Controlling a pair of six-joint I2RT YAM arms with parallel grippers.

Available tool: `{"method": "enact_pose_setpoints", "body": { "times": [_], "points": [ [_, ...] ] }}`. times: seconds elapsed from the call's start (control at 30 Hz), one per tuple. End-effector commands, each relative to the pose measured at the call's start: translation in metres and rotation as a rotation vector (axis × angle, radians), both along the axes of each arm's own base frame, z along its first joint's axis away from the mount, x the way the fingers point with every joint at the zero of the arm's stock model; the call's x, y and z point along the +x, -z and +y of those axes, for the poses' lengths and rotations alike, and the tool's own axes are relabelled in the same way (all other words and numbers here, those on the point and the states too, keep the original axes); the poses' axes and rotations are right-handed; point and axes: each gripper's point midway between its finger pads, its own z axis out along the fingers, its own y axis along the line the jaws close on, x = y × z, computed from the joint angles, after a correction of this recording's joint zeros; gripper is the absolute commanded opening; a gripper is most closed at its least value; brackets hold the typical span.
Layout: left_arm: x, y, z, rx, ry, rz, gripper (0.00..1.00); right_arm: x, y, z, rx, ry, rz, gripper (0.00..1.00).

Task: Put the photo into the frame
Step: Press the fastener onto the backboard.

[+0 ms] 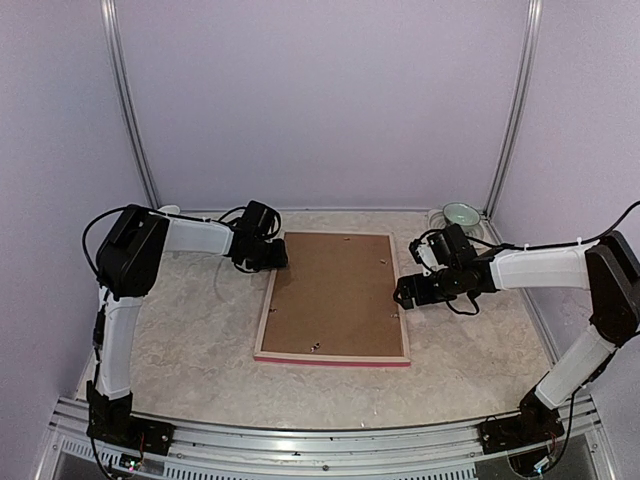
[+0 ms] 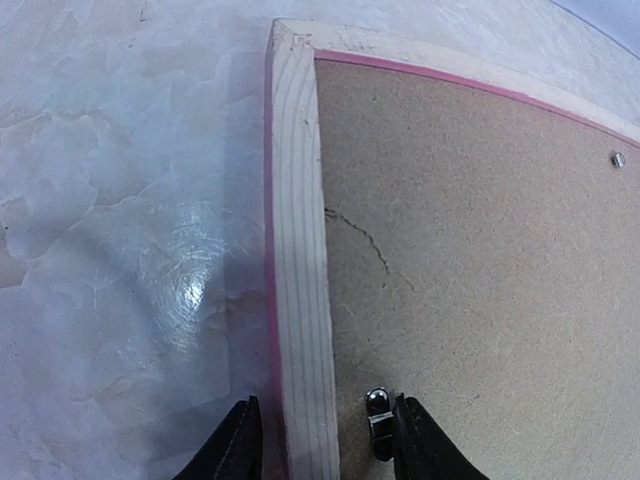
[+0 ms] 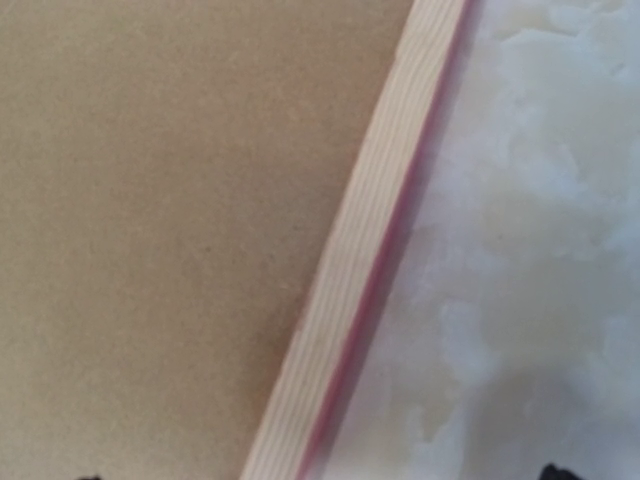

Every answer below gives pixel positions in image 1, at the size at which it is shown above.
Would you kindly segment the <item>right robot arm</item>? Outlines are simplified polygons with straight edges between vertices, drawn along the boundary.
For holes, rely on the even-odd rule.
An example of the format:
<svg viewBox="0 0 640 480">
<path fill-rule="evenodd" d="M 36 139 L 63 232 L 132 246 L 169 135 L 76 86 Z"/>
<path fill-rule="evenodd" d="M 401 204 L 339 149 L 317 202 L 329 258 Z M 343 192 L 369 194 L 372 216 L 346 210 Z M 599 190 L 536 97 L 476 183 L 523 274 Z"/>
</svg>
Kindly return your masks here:
<svg viewBox="0 0 640 480">
<path fill-rule="evenodd" d="M 410 243 L 421 272 L 401 277 L 394 301 L 405 310 L 444 304 L 464 296 L 469 315 L 479 314 L 484 294 L 523 290 L 538 305 L 552 305 L 581 320 L 553 367 L 521 400 L 511 433 L 535 442 L 557 422 L 558 408 L 606 368 L 639 334 L 639 260 L 625 236 L 613 229 L 572 242 L 517 246 L 481 242 L 459 226 L 431 230 Z"/>
</svg>

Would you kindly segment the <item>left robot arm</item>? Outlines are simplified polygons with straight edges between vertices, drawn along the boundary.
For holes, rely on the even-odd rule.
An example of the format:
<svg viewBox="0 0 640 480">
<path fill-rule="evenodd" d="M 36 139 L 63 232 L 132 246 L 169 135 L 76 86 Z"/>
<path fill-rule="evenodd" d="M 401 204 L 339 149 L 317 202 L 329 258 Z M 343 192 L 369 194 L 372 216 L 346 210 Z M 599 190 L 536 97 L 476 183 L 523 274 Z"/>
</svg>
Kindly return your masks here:
<svg viewBox="0 0 640 480">
<path fill-rule="evenodd" d="M 288 256 L 280 214 L 250 201 L 219 219 L 184 215 L 176 206 L 154 210 L 136 204 L 114 210 L 117 219 L 88 261 L 99 285 L 94 328 L 96 367 L 87 387 L 92 436 L 133 443 L 140 424 L 131 415 L 130 363 L 138 316 L 157 280 L 166 252 L 228 258 L 242 273 L 283 269 Z"/>
</svg>

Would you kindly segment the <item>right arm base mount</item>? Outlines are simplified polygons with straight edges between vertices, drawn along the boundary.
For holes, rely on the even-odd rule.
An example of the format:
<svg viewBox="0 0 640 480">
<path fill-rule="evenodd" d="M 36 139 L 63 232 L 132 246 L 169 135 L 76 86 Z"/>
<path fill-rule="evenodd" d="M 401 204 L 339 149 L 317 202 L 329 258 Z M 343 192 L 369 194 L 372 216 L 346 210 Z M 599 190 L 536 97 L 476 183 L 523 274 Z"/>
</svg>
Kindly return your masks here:
<svg viewBox="0 0 640 480">
<path fill-rule="evenodd" d="M 478 434 L 485 455 L 547 442 L 565 434 L 559 418 L 537 423 L 523 415 L 487 420 L 478 425 Z"/>
</svg>

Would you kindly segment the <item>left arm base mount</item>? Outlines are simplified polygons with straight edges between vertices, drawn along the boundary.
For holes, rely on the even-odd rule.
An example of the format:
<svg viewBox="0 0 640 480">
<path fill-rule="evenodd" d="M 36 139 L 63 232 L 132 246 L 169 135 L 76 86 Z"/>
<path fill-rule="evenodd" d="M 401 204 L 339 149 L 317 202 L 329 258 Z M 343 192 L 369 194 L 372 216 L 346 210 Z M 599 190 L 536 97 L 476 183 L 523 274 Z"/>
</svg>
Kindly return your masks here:
<svg viewBox="0 0 640 480">
<path fill-rule="evenodd" d="M 168 455 L 174 432 L 171 423 L 139 417 L 130 417 L 121 425 L 91 420 L 87 429 L 87 435 L 95 440 L 161 456 Z"/>
</svg>

